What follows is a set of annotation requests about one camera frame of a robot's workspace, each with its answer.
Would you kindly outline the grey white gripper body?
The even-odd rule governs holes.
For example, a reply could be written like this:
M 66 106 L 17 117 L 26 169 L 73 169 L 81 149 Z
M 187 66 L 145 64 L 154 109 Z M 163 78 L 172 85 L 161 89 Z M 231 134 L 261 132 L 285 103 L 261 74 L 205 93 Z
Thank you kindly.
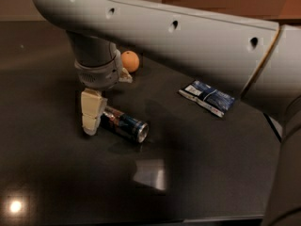
M 113 59 L 98 67 L 86 67 L 78 61 L 74 62 L 80 82 L 87 88 L 97 90 L 108 90 L 114 87 L 122 71 L 120 51 L 117 50 Z

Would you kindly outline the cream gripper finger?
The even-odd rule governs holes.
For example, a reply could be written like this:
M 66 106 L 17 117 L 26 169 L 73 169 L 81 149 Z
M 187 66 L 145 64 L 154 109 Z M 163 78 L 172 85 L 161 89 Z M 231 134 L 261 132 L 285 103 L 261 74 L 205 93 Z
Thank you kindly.
M 84 89 L 81 93 L 82 127 L 84 132 L 94 136 L 100 125 L 101 115 L 107 106 L 107 99 L 95 89 Z
M 119 76 L 119 82 L 120 83 L 132 83 L 133 82 L 132 76 L 129 74 L 129 72 L 125 68 L 123 68 L 121 70 L 121 73 Z

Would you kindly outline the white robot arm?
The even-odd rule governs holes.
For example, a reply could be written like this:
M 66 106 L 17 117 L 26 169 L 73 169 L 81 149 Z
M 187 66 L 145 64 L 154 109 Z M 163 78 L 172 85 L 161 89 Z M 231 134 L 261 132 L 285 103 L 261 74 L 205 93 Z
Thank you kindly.
M 105 90 L 121 73 L 118 45 L 199 79 L 283 128 L 262 226 L 301 226 L 301 30 L 141 0 L 33 0 L 67 31 L 83 83 Z

